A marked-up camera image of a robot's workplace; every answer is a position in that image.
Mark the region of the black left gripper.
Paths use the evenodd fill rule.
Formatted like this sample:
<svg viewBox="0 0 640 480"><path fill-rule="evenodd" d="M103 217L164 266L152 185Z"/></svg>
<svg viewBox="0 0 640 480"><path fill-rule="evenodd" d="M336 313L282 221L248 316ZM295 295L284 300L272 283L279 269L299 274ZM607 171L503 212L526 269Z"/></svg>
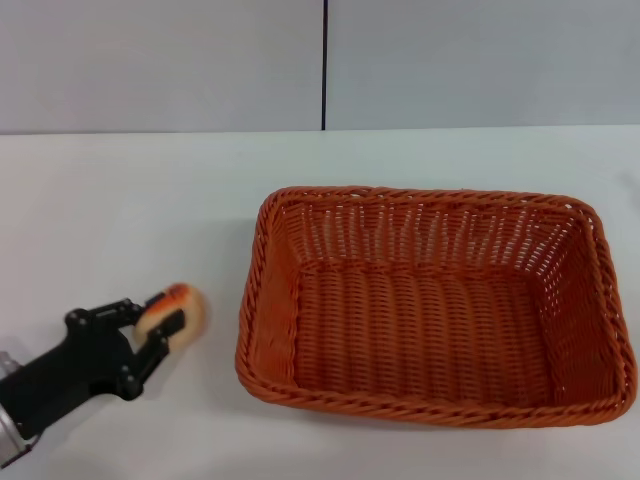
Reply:
<svg viewBox="0 0 640 480"><path fill-rule="evenodd" d="M67 313L65 339L1 381L1 406L20 436L41 434L98 395L138 398L169 355L170 339L184 329L182 309L145 313L165 296L158 293L143 304L124 298ZM142 340L135 352L117 330L133 325Z"/></svg>

